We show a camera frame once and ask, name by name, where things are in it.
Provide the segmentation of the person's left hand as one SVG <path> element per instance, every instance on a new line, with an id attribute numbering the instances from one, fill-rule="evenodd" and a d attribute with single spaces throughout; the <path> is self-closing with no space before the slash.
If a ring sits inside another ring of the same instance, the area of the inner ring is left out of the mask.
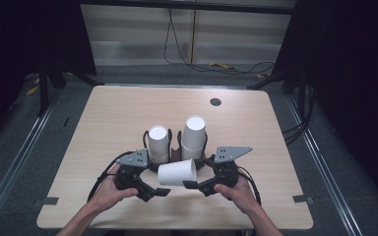
<path id="1" fill-rule="evenodd" d="M 116 173 L 119 168 L 120 166 L 118 164 L 114 164 L 107 171 L 107 175 L 101 181 L 93 197 L 88 201 L 88 204 L 91 206 L 93 212 L 101 213 L 114 207 L 123 199 L 138 195 L 138 190 L 135 188 L 128 188 L 125 190 L 118 190 L 116 188 Z"/>

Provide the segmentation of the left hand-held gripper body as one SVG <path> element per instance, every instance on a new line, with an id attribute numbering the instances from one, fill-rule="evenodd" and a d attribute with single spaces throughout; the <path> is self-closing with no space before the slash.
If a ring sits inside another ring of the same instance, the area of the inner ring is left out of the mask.
<path id="1" fill-rule="evenodd" d="M 144 148 L 121 154 L 115 163 L 119 165 L 114 181 L 118 190 L 135 188 L 138 191 L 137 197 L 144 202 L 148 202 L 156 195 L 157 190 L 146 184 L 140 177 L 149 166 L 147 151 Z"/>

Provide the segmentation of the black curtain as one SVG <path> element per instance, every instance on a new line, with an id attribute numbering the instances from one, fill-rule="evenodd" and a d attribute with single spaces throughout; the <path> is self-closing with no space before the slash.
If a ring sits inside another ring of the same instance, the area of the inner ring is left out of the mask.
<path id="1" fill-rule="evenodd" d="M 305 78 L 378 187 L 378 0 L 296 0 L 275 70 Z"/>
<path id="2" fill-rule="evenodd" d="M 96 73 L 80 0 L 0 0 L 0 124 L 40 66 Z"/>

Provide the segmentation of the white paper cup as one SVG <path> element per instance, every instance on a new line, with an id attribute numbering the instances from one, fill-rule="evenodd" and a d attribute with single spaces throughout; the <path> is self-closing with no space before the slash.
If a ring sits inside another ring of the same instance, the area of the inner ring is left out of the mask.
<path id="1" fill-rule="evenodd" d="M 182 186 L 184 181 L 196 181 L 197 170 L 193 159 L 161 165 L 157 178 L 163 186 Z"/>
<path id="2" fill-rule="evenodd" d="M 165 164 L 169 162 L 169 155 L 161 154 L 161 155 L 154 155 L 152 153 L 149 153 L 150 161 L 156 164 Z"/>
<path id="3" fill-rule="evenodd" d="M 201 116 L 190 116 L 185 122 L 182 144 L 192 150 L 200 149 L 206 140 L 206 122 Z"/>
<path id="4" fill-rule="evenodd" d="M 204 150 L 200 149 L 190 149 L 186 146 L 182 147 L 182 159 L 200 159 L 204 154 Z"/>
<path id="5" fill-rule="evenodd" d="M 155 157 L 168 154 L 168 130 L 161 125 L 149 129 L 149 152 Z"/>

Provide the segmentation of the dark brown double cup holder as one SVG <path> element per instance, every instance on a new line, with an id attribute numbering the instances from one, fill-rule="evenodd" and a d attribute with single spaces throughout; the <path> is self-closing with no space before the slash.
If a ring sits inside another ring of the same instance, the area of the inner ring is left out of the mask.
<path id="1" fill-rule="evenodd" d="M 147 130 L 143 135 L 143 146 L 148 151 L 148 157 L 149 157 L 149 153 L 150 153 L 149 152 L 149 130 Z M 168 155 L 169 155 L 169 162 L 168 163 L 183 161 L 183 159 L 182 159 L 182 147 L 183 147 L 182 132 L 179 131 L 178 134 L 177 134 L 178 149 L 173 149 L 172 146 L 171 146 L 172 131 L 170 129 L 167 129 L 167 130 L 168 130 Z M 205 157 L 205 149 L 206 149 L 206 145 L 207 145 L 207 142 L 208 142 L 208 135 L 205 135 L 205 136 L 206 136 L 206 140 L 204 142 L 204 145 L 201 147 L 204 150 L 203 156 L 200 159 L 193 159 L 195 161 L 196 170 L 200 170 L 201 168 L 203 168 L 205 166 L 204 159 L 206 158 Z"/>

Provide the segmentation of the black overhead bar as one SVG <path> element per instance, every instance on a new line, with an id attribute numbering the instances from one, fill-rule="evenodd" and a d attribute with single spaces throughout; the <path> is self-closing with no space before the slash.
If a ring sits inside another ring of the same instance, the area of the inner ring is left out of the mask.
<path id="1" fill-rule="evenodd" d="M 222 4 L 211 2 L 188 2 L 173 0 L 78 0 L 80 4 L 100 6 L 121 6 L 141 8 L 162 8 L 179 10 L 201 10 L 216 12 L 255 13 L 274 15 L 294 15 L 298 11 L 288 7 Z"/>

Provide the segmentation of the grey tape strip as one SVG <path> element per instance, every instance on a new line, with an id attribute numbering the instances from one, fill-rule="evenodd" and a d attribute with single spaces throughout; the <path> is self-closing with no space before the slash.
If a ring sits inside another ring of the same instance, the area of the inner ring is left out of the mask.
<path id="1" fill-rule="evenodd" d="M 307 204 L 313 204 L 314 201 L 312 199 L 311 196 L 308 196 L 308 195 L 299 195 L 299 196 L 293 196 L 293 201 L 296 203 L 296 204 L 299 204 L 299 203 L 307 203 Z"/>
<path id="2" fill-rule="evenodd" d="M 41 207 L 41 206 L 45 206 L 45 205 L 53 205 L 53 206 L 55 206 L 57 203 L 58 203 L 58 198 L 45 197 L 45 198 L 42 198 L 42 199 L 35 200 L 34 203 L 33 203 L 33 205 L 35 207 Z"/>

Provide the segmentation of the metal floor rail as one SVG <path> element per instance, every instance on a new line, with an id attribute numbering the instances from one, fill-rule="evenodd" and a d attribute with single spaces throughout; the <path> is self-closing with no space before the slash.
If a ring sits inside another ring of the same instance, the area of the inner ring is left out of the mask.
<path id="1" fill-rule="evenodd" d="M 20 173 L 22 172 L 27 160 L 33 150 L 36 141 L 45 125 L 51 116 L 54 106 L 63 89 L 57 89 L 49 102 L 49 104 L 44 108 L 44 110 L 34 118 L 33 125 L 31 126 L 28 135 L 23 139 L 21 147 L 13 152 L 13 159 L 11 160 L 5 175 L 0 180 L 0 210 L 5 204 L 15 182 L 17 181 Z"/>
<path id="2" fill-rule="evenodd" d="M 348 236 L 363 236 L 357 220 L 349 207 L 338 183 L 336 182 L 331 169 L 329 168 L 323 153 L 321 152 L 313 134 L 309 128 L 305 127 L 304 120 L 299 115 L 299 106 L 292 95 L 285 97 L 289 109 L 294 117 L 295 123 L 300 127 L 300 134 L 305 141 L 313 161 L 321 175 L 330 198 L 345 226 Z"/>

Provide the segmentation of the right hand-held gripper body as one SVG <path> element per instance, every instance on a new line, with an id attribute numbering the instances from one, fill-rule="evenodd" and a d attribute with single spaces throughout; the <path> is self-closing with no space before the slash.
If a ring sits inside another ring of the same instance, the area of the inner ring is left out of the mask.
<path id="1" fill-rule="evenodd" d="M 206 197 L 214 195 L 216 184 L 224 184 L 227 187 L 234 187 L 238 182 L 238 166 L 235 159 L 250 152 L 252 147 L 218 147 L 215 157 L 215 167 L 212 168 L 215 176 L 209 180 L 199 183 L 199 190 Z"/>

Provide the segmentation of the black metal stand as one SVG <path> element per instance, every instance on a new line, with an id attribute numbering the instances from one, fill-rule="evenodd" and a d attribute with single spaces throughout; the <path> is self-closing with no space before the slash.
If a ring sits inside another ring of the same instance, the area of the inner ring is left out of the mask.
<path id="1" fill-rule="evenodd" d="M 102 82 L 98 82 L 91 79 L 89 76 L 81 73 L 69 65 L 57 64 L 57 63 L 42 63 L 39 68 L 39 112 L 38 115 L 42 116 L 44 112 L 49 108 L 48 99 L 48 82 L 57 89 L 63 89 L 66 86 L 66 79 L 64 73 L 71 73 L 81 81 L 87 83 L 90 86 L 103 86 Z"/>

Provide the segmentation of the person's right hand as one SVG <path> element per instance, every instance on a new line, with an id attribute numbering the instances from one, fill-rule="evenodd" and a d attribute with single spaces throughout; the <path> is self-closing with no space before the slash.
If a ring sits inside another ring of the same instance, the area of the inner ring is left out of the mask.
<path id="1" fill-rule="evenodd" d="M 216 184 L 214 190 L 223 197 L 231 199 L 240 211 L 247 215 L 260 206 L 253 196 L 249 183 L 243 177 L 239 177 L 237 184 L 232 188 L 224 184 Z"/>

